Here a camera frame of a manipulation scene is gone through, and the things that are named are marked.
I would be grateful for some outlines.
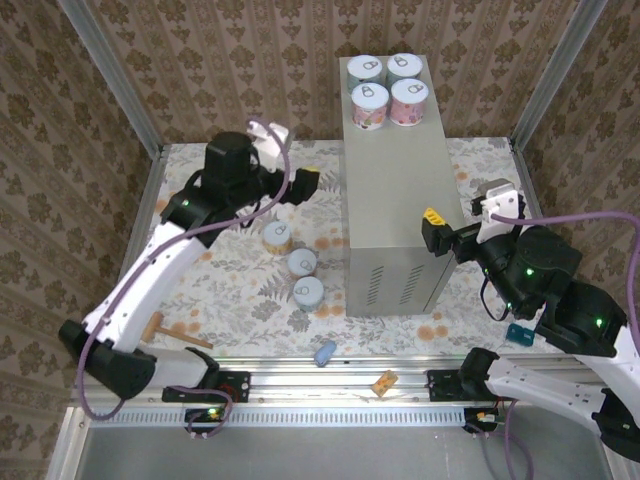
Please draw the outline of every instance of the table surface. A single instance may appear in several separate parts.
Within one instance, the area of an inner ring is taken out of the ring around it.
[[[520,187],[513,157],[504,138],[448,139],[465,220],[472,223],[470,200],[478,185],[504,177]],[[170,196],[202,168],[205,144],[172,145],[150,231]],[[326,340],[338,344],[337,355],[450,355],[472,347],[499,353],[557,353],[540,337],[532,347],[504,340],[511,316],[491,320],[478,297],[483,276],[475,264],[459,265],[438,304],[428,315],[346,317],[343,236],[340,214],[339,155],[342,141],[294,142],[294,168],[321,171],[318,191],[298,207],[278,205],[245,230],[225,231],[195,262],[159,307],[163,326],[206,339],[215,356],[288,357],[313,354]],[[326,288],[325,302],[313,313],[300,311],[291,298],[293,280],[286,258],[274,257],[261,243],[262,228],[287,222],[296,247],[316,252],[316,276]],[[496,313],[502,302],[487,288]],[[518,322],[532,328],[534,322]],[[185,344],[156,335],[154,347],[182,349]]]

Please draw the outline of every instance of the brown damask wallpaper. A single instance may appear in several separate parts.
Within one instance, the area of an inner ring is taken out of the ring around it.
[[[577,0],[90,0],[165,143],[340,137],[338,58],[427,55],[449,137],[508,136]]]
[[[69,397],[57,330],[114,285],[150,160],[56,2],[0,2],[0,51],[0,479],[25,480]]]
[[[640,1],[608,2],[524,156],[546,215],[640,215]],[[582,274],[626,306],[633,228],[593,221],[559,231],[585,253]]]

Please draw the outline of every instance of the toy hammer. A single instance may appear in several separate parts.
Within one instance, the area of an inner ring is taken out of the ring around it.
[[[151,315],[151,320],[149,320],[149,324],[142,332],[141,340],[145,343],[149,343],[156,332],[164,333],[165,335],[169,335],[170,337],[177,338],[178,340],[182,340],[183,342],[193,343],[194,345],[198,345],[203,348],[213,349],[213,345],[204,340],[200,340],[199,338],[190,337],[189,335],[185,335],[184,333],[174,332],[173,330],[169,330],[168,328],[161,327],[160,324],[164,319],[164,315],[160,312],[155,312]]]

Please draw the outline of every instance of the can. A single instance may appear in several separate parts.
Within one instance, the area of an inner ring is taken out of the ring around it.
[[[300,310],[313,312],[324,300],[324,285],[316,277],[304,277],[293,286],[293,299]]]
[[[396,53],[387,60],[387,81],[389,90],[398,80],[418,78],[422,72],[422,60],[412,53]]]
[[[307,248],[298,248],[289,255],[287,267],[294,277],[302,278],[313,275],[318,265],[316,254]]]
[[[387,116],[389,92],[377,83],[362,83],[351,94],[351,119],[362,130],[376,130]]]
[[[429,87],[420,80],[405,78],[391,87],[391,112],[389,118],[396,125],[411,127],[424,117]]]
[[[271,222],[262,232],[262,244],[272,255],[286,255],[293,247],[291,229],[284,222]]]
[[[361,83],[382,84],[382,60],[371,55],[358,55],[347,62],[347,92]]]

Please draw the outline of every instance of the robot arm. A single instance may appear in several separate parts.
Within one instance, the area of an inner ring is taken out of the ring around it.
[[[527,401],[598,434],[617,453],[640,462],[640,359],[627,317],[602,289],[573,279],[582,254],[546,227],[520,227],[492,218],[524,218],[513,184],[497,180],[472,201],[482,222],[453,231],[427,209],[422,233],[436,256],[477,262],[515,318],[531,320],[544,307],[536,333],[593,369],[608,388],[564,382],[474,348],[458,372],[472,397]]]
[[[286,129],[276,125],[271,129],[281,143],[288,143]],[[238,210],[258,204],[265,195],[274,198],[282,187],[285,173],[275,169],[277,155],[271,145],[275,142],[269,140],[266,130],[258,124],[252,123],[249,132],[258,135],[256,143],[247,135],[224,132],[207,145],[204,168],[171,197],[161,214],[162,223],[127,274],[82,324],[68,320],[58,333],[76,359],[90,336],[95,336],[86,370],[123,400],[133,398],[147,387],[215,388],[212,378],[218,373],[218,365],[204,353],[192,348],[183,351],[139,348],[138,343],[153,312],[222,231],[201,231],[202,227],[232,220]],[[267,160],[267,166],[260,163],[261,156]],[[295,180],[288,182],[280,202],[298,205],[308,200],[318,179],[318,172],[299,169]],[[200,233],[176,240],[177,236],[194,230]],[[153,255],[167,242],[168,248]]]

